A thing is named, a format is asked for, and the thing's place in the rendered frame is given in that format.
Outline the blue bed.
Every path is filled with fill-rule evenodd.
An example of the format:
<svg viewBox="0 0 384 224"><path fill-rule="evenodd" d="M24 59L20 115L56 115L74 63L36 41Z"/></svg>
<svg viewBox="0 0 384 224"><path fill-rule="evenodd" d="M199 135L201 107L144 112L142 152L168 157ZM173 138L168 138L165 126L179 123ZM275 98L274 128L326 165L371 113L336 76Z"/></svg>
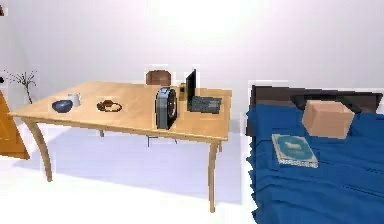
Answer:
<svg viewBox="0 0 384 224"><path fill-rule="evenodd" d="M357 114L344 139L311 136L302 125L305 98L347 103ZM256 224L384 224L384 114L381 93L253 86L246 134L252 138ZM316 168L281 164L272 135L304 137Z"/></svg>

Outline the tan cardboard box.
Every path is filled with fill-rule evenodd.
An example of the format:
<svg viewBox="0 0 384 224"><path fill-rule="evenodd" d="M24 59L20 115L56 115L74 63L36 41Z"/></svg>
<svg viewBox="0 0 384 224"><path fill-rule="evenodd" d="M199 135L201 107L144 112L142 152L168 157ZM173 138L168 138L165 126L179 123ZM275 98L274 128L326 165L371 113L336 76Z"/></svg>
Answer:
<svg viewBox="0 0 384 224"><path fill-rule="evenodd" d="M341 102L308 100L302 124L310 136L345 139L354 116Z"/></svg>

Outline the brown plate with food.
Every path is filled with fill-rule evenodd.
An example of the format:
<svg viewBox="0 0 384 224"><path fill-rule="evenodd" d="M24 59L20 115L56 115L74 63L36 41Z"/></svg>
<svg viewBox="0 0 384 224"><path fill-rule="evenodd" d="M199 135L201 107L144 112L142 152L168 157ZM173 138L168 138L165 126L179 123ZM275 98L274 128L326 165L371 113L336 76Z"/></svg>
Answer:
<svg viewBox="0 0 384 224"><path fill-rule="evenodd" d="M119 112L122 110L122 105L117 102L113 102L112 100L99 102L96 107L102 112Z"/></svg>

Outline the white mug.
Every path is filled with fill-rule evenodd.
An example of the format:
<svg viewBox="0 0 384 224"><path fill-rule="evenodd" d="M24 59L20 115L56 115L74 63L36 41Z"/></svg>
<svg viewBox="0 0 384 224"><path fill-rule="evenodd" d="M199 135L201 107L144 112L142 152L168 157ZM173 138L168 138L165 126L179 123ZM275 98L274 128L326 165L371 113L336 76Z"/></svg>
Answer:
<svg viewBox="0 0 384 224"><path fill-rule="evenodd" d="M74 107L78 107L81 105L81 95L79 93L69 93L68 99L72 101Z"/></svg>

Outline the black laptop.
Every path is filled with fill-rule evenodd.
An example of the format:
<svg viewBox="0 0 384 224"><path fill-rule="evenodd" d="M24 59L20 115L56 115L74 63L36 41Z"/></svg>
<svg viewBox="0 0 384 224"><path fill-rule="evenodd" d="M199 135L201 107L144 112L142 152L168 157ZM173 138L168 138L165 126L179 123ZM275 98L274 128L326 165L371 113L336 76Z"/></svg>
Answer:
<svg viewBox="0 0 384 224"><path fill-rule="evenodd" d="M218 114L221 98L196 95L196 70L186 78L187 110L190 112Z"/></svg>

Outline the bare twig plant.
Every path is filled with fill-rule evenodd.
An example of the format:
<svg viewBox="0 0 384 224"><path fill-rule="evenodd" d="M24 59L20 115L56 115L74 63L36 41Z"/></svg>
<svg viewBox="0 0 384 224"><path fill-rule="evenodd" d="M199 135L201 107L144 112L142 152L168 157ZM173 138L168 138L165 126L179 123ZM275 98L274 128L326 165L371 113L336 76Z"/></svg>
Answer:
<svg viewBox="0 0 384 224"><path fill-rule="evenodd" d="M30 86L31 85L37 86L36 82L34 81L35 71L12 74L7 70L5 70L5 73L8 75L7 80L23 86L27 94L28 102L32 104L33 101L31 98Z"/></svg>

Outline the light wooden table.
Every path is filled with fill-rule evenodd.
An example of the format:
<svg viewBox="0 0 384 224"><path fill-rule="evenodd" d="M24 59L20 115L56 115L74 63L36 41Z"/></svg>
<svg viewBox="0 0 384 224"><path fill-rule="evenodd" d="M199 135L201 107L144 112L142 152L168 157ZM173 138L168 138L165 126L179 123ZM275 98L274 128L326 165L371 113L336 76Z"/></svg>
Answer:
<svg viewBox="0 0 384 224"><path fill-rule="evenodd" d="M218 114L192 113L187 103L178 103L179 118L169 130L158 130L155 124L155 99L158 85L90 81L43 98L10 113L25 122L40 150L46 180L52 180L51 162L40 123L114 131L138 135L152 135L179 140L206 142L210 145L208 159L209 209L215 211L215 162L221 143L228 139L232 92L225 89L199 88L201 96L222 99ZM70 112L55 112L51 104L69 93L81 95L81 105ZM122 105L119 112L102 112L96 105L112 100Z"/></svg>

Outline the teal book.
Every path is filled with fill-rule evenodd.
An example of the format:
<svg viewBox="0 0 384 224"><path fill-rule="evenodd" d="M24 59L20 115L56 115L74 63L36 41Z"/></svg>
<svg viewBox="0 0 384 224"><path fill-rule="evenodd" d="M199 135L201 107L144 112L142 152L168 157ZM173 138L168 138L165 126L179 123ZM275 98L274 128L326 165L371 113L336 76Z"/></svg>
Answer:
<svg viewBox="0 0 384 224"><path fill-rule="evenodd" d="M279 164L318 167L317 157L304 137L273 134L271 139Z"/></svg>

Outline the blue bowl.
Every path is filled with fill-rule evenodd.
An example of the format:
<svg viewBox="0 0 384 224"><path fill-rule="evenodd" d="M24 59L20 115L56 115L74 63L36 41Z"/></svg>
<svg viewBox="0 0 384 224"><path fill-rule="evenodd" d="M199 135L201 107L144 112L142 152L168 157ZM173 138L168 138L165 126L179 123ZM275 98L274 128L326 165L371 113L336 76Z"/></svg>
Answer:
<svg viewBox="0 0 384 224"><path fill-rule="evenodd" d="M71 100L58 100L52 103L52 109L57 113L67 113L73 107Z"/></svg>

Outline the orange wooden door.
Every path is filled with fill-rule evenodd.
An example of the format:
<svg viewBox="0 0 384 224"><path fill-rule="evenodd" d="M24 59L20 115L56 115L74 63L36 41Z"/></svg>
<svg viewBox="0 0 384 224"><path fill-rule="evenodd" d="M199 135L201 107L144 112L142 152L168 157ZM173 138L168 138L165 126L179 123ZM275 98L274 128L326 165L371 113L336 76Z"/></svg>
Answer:
<svg viewBox="0 0 384 224"><path fill-rule="evenodd" d="M0 155L25 159L30 158L19 130L9 115L9 108L0 90Z"/></svg>

